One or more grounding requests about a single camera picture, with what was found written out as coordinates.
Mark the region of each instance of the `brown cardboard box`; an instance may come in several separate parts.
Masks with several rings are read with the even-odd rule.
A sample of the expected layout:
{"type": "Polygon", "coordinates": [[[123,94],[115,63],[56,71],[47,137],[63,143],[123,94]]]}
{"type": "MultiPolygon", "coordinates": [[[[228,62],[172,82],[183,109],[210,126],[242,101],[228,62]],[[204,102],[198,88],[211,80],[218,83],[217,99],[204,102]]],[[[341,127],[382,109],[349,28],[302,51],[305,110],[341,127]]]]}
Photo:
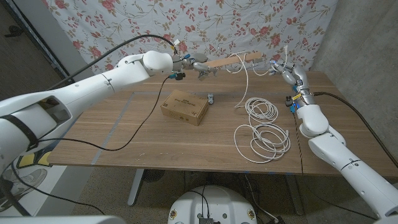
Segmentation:
{"type": "Polygon", "coordinates": [[[198,126],[209,108],[209,102],[207,98],[174,90],[160,108],[165,116],[198,126]]]}

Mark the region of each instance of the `robotic arm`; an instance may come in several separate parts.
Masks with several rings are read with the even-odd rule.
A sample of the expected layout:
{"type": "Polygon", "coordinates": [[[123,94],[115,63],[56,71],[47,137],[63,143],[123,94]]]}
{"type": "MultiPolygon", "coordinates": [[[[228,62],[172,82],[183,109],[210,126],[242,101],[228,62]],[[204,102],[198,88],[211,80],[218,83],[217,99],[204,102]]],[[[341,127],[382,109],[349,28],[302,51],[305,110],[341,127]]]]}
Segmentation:
{"type": "Polygon", "coordinates": [[[300,132],[310,138],[308,144],[312,152],[338,170],[378,218],[383,220],[398,212],[398,190],[346,147],[344,137],[329,125],[315,104],[304,69],[283,61],[270,63],[294,86],[296,96],[292,100],[297,105],[298,118],[303,120],[300,132]]]}
{"type": "Polygon", "coordinates": [[[0,173],[19,155],[39,151],[59,138],[85,110],[131,85],[159,73],[185,76],[183,68],[199,72],[204,54],[187,55],[179,63],[169,54],[149,51],[124,57],[116,68],[63,88],[15,96],[0,101],[0,173]]]}

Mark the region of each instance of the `wooden plank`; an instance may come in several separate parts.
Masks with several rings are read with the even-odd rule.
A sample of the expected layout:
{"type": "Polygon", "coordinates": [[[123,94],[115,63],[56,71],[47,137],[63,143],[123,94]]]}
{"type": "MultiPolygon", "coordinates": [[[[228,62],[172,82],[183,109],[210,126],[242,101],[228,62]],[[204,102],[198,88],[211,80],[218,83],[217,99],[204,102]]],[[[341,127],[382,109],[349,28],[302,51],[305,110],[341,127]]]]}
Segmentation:
{"type": "MultiPolygon", "coordinates": [[[[244,53],[239,55],[242,60],[243,60],[243,55],[244,55],[244,53]]],[[[262,57],[261,52],[250,53],[250,54],[246,55],[245,60],[249,61],[249,60],[258,59],[258,58],[261,58],[261,57],[262,57]]],[[[222,58],[222,59],[218,59],[218,60],[205,62],[205,64],[209,65],[211,67],[221,67],[221,66],[224,66],[224,65],[231,65],[232,63],[238,63],[238,62],[241,63],[241,61],[238,59],[238,57],[237,56],[232,56],[232,57],[228,57],[228,58],[222,58]]]]}

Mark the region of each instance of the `black cable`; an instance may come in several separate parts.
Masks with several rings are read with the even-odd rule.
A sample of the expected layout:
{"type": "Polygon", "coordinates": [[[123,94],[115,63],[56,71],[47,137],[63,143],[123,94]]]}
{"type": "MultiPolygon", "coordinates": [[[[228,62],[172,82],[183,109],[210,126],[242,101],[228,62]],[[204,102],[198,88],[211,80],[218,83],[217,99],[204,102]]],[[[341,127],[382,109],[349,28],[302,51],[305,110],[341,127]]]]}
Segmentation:
{"type": "Polygon", "coordinates": [[[32,189],[34,189],[34,190],[36,190],[36,191],[38,191],[38,192],[40,192],[40,193],[42,193],[42,194],[44,194],[44,195],[47,195],[47,196],[49,196],[49,197],[53,197],[53,198],[57,198],[57,199],[61,199],[61,200],[66,200],[67,202],[72,202],[72,203],[75,203],[75,204],[86,205],[86,206],[95,208],[95,209],[97,209],[99,212],[101,212],[103,215],[105,215],[105,213],[104,213],[101,209],[99,209],[98,207],[96,207],[96,206],[94,206],[94,205],[90,205],[90,204],[87,204],[87,203],[76,202],[76,201],[74,201],[74,200],[70,200],[70,199],[63,198],[63,197],[58,197],[58,196],[55,196],[55,195],[46,193],[46,192],[44,192],[44,191],[42,191],[42,190],[39,190],[39,189],[37,189],[37,188],[35,188],[35,187],[33,187],[33,186],[31,186],[31,185],[25,183],[25,182],[19,177],[19,175],[17,174],[17,171],[15,170],[15,167],[14,167],[14,163],[11,164],[11,169],[12,169],[12,172],[14,173],[15,177],[19,180],[19,182],[21,182],[23,185],[25,185],[25,186],[27,186],[27,187],[29,187],[29,188],[32,188],[32,189]]]}
{"type": "Polygon", "coordinates": [[[346,100],[342,99],[339,96],[336,96],[332,93],[327,93],[327,92],[315,92],[313,93],[314,96],[320,96],[320,95],[328,95],[331,97],[336,98],[337,100],[340,100],[343,102],[345,105],[349,106],[358,116],[361,118],[362,122],[365,124],[365,126],[369,129],[369,131],[372,133],[373,137],[376,139],[376,141],[380,144],[381,148],[384,150],[384,152],[387,154],[387,156],[390,158],[390,160],[394,163],[394,165],[398,168],[398,162],[394,158],[394,156],[391,155],[391,153],[388,151],[387,147],[383,144],[383,142],[380,140],[379,136],[373,131],[372,127],[368,124],[368,122],[365,120],[365,118],[362,116],[362,114],[350,103],[348,103],[346,100]]]}
{"type": "MultiPolygon", "coordinates": [[[[203,186],[203,190],[201,191],[201,216],[203,217],[203,198],[205,197],[205,187],[206,187],[207,181],[205,182],[203,186]]],[[[207,211],[207,218],[210,218],[209,211],[207,211]]]]}
{"type": "Polygon", "coordinates": [[[117,45],[116,47],[114,47],[114,48],[112,48],[111,50],[107,51],[105,54],[101,55],[101,56],[100,56],[99,58],[97,58],[96,60],[90,62],[89,64],[87,64],[87,65],[84,66],[83,68],[77,70],[75,73],[73,73],[72,75],[70,75],[68,78],[65,78],[65,79],[59,81],[58,83],[56,83],[55,85],[51,86],[51,87],[48,88],[47,90],[52,90],[52,89],[54,89],[55,87],[61,85],[62,83],[66,83],[69,79],[71,79],[71,78],[77,76],[77,75],[80,74],[82,71],[86,70],[87,68],[90,68],[91,66],[93,66],[94,64],[96,64],[97,62],[99,62],[101,59],[105,58],[105,57],[108,56],[110,53],[114,52],[115,50],[117,50],[118,48],[122,47],[123,45],[128,44],[128,43],[130,43],[130,42],[132,42],[132,41],[135,41],[135,40],[140,39],[140,38],[143,38],[143,37],[156,37],[156,38],[162,39],[162,40],[166,41],[167,43],[169,43],[169,44],[173,47],[173,49],[174,49],[174,54],[175,54],[175,55],[178,54],[177,49],[175,49],[175,47],[174,47],[174,44],[171,43],[171,41],[167,40],[166,38],[164,38],[164,37],[162,37],[162,36],[154,35],[154,34],[139,35],[139,36],[137,36],[137,37],[133,37],[133,38],[131,38],[131,39],[129,39],[129,40],[126,40],[126,41],[124,41],[123,43],[117,45]]]}
{"type": "Polygon", "coordinates": [[[258,215],[256,215],[256,218],[258,218],[261,221],[261,223],[264,224],[264,221],[262,221],[262,219],[258,215]]]}
{"type": "Polygon", "coordinates": [[[10,189],[7,189],[6,187],[6,180],[4,179],[3,176],[0,177],[0,189],[2,191],[2,193],[4,194],[4,196],[6,197],[6,199],[11,202],[12,206],[14,206],[14,208],[22,215],[22,216],[26,216],[29,217],[31,216],[29,214],[29,212],[18,202],[18,200],[13,196],[13,194],[11,193],[10,189]]]}
{"type": "Polygon", "coordinates": [[[196,192],[196,191],[194,191],[194,190],[189,190],[189,191],[187,191],[187,192],[194,192],[194,193],[200,195],[200,196],[202,197],[202,199],[203,199],[203,198],[205,199],[206,204],[207,204],[207,218],[210,218],[209,204],[207,203],[207,199],[205,198],[205,196],[203,196],[203,194],[201,194],[201,193],[199,193],[199,192],[196,192]]]}
{"type": "Polygon", "coordinates": [[[184,193],[185,193],[185,187],[187,186],[187,181],[185,180],[185,170],[183,171],[184,174],[184,193]]]}
{"type": "Polygon", "coordinates": [[[183,59],[180,59],[180,60],[178,60],[178,61],[175,61],[175,62],[173,62],[173,63],[181,62],[182,60],[184,60],[184,58],[183,58],[183,59]]]}
{"type": "Polygon", "coordinates": [[[343,209],[343,210],[346,210],[346,211],[349,211],[349,212],[353,212],[353,213],[358,214],[358,215],[362,215],[362,216],[364,216],[364,217],[366,217],[366,218],[370,218],[370,219],[373,219],[373,220],[377,220],[377,218],[373,218],[373,217],[371,217],[371,216],[369,216],[369,215],[365,215],[365,214],[363,214],[363,213],[360,213],[360,212],[357,212],[357,211],[354,211],[354,210],[351,210],[351,209],[348,209],[348,208],[345,208],[345,207],[336,205],[336,204],[334,204],[334,203],[331,203],[331,202],[329,202],[329,201],[327,201],[327,200],[325,200],[325,199],[319,197],[316,193],[314,193],[314,192],[310,189],[310,187],[308,186],[307,182],[305,181],[305,177],[304,177],[304,171],[303,171],[303,155],[302,155],[302,153],[301,153],[300,139],[299,139],[299,132],[298,132],[298,130],[297,130],[296,116],[295,116],[294,113],[292,113],[292,115],[293,115],[293,117],[294,117],[294,123],[295,123],[295,125],[296,125],[296,136],[297,136],[298,150],[300,151],[301,175],[302,175],[302,178],[303,178],[304,185],[307,187],[307,189],[308,189],[314,196],[316,196],[318,199],[320,199],[320,200],[322,200],[322,201],[328,203],[329,205],[332,205],[332,206],[334,206],[334,207],[337,207],[337,208],[340,208],[340,209],[343,209]]]}
{"type": "Polygon", "coordinates": [[[118,150],[121,150],[121,149],[123,149],[124,147],[126,147],[126,146],[132,141],[132,139],[133,139],[134,136],[137,134],[137,132],[138,132],[138,130],[141,128],[141,126],[145,123],[145,121],[147,121],[147,119],[148,119],[149,116],[152,114],[152,112],[154,112],[155,107],[156,107],[156,105],[157,105],[157,102],[159,101],[159,97],[160,97],[160,93],[162,92],[163,85],[164,85],[164,83],[166,82],[166,80],[167,80],[168,78],[169,78],[169,77],[167,77],[167,78],[163,81],[162,86],[160,87],[159,94],[157,95],[156,103],[155,103],[154,107],[152,108],[152,111],[149,113],[149,115],[147,116],[147,118],[145,118],[145,120],[139,125],[139,127],[138,127],[137,130],[136,130],[136,132],[131,136],[131,139],[130,139],[127,143],[125,143],[124,146],[122,146],[122,147],[120,147],[120,148],[117,148],[117,149],[106,149],[106,148],[104,148],[104,147],[97,146],[96,144],[93,144],[93,143],[91,143],[91,142],[87,142],[87,141],[83,141],[83,140],[77,140],[77,139],[69,139],[69,138],[39,139],[39,142],[53,141],[53,140],[64,140],[64,141],[74,141],[74,142],[80,142],[80,143],[89,144],[89,145],[91,145],[91,146],[97,147],[98,149],[102,149],[102,150],[104,150],[104,151],[118,151],[118,150]]]}
{"type": "MultiPolygon", "coordinates": [[[[260,186],[259,186],[259,184],[258,184],[258,182],[256,180],[254,182],[254,180],[250,180],[249,178],[247,180],[244,179],[244,183],[245,183],[245,186],[246,186],[246,190],[249,192],[250,195],[251,195],[251,193],[257,193],[257,201],[258,201],[258,203],[256,203],[253,195],[251,195],[252,197],[250,197],[251,198],[250,200],[253,199],[253,202],[254,202],[254,204],[257,207],[257,212],[256,213],[258,213],[258,210],[260,209],[260,186]],[[249,189],[250,187],[248,187],[248,184],[250,184],[250,183],[253,183],[253,184],[256,185],[257,191],[255,191],[253,189],[252,190],[249,189]]],[[[275,218],[270,216],[268,213],[264,213],[264,214],[266,215],[266,217],[269,218],[269,220],[271,220],[271,221],[275,220],[275,218]]]]}

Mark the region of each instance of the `floral fabric backdrop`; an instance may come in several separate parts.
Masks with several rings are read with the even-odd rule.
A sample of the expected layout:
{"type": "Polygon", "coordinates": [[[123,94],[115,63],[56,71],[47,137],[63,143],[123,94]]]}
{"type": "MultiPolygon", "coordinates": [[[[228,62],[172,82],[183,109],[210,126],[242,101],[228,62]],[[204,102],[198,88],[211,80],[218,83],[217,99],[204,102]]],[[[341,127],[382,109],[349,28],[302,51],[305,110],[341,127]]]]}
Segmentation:
{"type": "MultiPolygon", "coordinates": [[[[257,70],[284,56],[311,67],[337,0],[43,0],[86,62],[140,34],[161,35],[181,43],[181,55],[205,53],[210,60],[234,52],[262,52],[257,70]]],[[[168,44],[144,38],[113,52],[94,65],[111,70],[130,54],[169,52],[168,44]]]]}

